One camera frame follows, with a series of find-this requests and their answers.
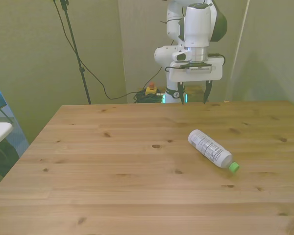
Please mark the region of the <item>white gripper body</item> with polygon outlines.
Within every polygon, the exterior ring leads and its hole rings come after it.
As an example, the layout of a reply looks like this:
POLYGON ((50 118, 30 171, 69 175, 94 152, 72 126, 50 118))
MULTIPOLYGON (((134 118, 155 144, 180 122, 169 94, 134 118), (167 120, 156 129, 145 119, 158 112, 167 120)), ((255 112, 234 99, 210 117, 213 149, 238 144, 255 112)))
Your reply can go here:
POLYGON ((168 66, 168 80, 171 82, 197 82, 220 80, 223 75, 223 56, 209 56, 202 63, 172 62, 168 66))

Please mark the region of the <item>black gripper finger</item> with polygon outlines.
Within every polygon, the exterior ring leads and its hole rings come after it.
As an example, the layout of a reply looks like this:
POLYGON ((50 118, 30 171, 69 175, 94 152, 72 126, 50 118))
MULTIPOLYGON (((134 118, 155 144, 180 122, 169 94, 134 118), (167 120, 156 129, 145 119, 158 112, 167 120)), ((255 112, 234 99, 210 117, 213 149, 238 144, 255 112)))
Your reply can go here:
POLYGON ((180 97, 181 103, 184 104, 185 88, 184 88, 184 83, 183 82, 178 82, 177 83, 177 91, 179 93, 179 97, 180 97))
POLYGON ((208 100, 208 97, 210 95, 211 89, 212 89, 213 81, 205 81, 205 92, 203 95, 203 103, 205 104, 208 100))

